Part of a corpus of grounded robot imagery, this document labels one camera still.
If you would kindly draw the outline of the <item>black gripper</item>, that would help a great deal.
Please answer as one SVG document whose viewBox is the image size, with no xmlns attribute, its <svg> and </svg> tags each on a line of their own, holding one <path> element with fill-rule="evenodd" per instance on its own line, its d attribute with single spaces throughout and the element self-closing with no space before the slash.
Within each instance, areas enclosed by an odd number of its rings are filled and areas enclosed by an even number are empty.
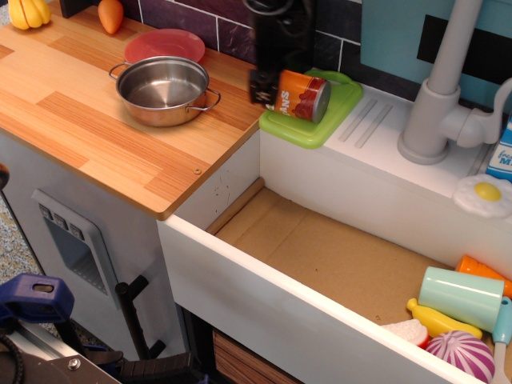
<svg viewBox="0 0 512 384">
<path fill-rule="evenodd" d="M 316 2 L 252 1 L 250 15 L 257 67 L 249 74 L 250 100 L 273 105 L 279 72 L 304 73 L 313 66 Z"/>
</svg>

